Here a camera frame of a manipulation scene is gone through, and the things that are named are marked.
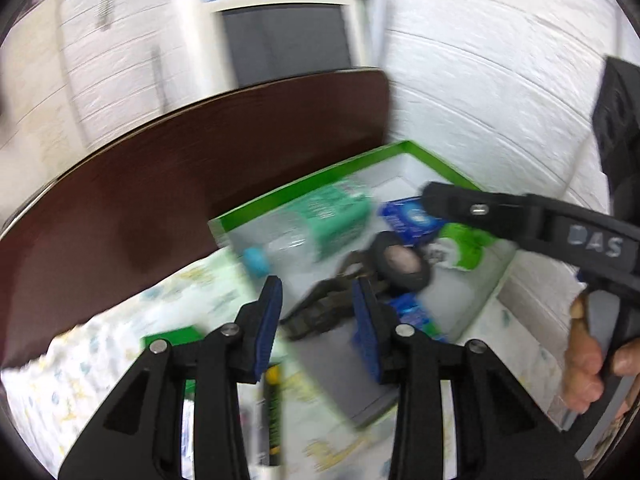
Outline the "person right hand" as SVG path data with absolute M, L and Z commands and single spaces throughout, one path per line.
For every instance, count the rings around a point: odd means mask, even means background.
M 599 376 L 604 356 L 598 342 L 590 336 L 585 314 L 587 294 L 582 292 L 570 306 L 570 334 L 564 354 L 564 372 L 561 398 L 565 406 L 584 414 L 590 405 L 600 399 L 604 391 Z M 623 417 L 634 404 L 639 394 L 640 370 L 639 341 L 635 339 L 616 352 L 612 370 L 618 376 L 634 378 L 626 400 L 620 404 L 616 418 Z

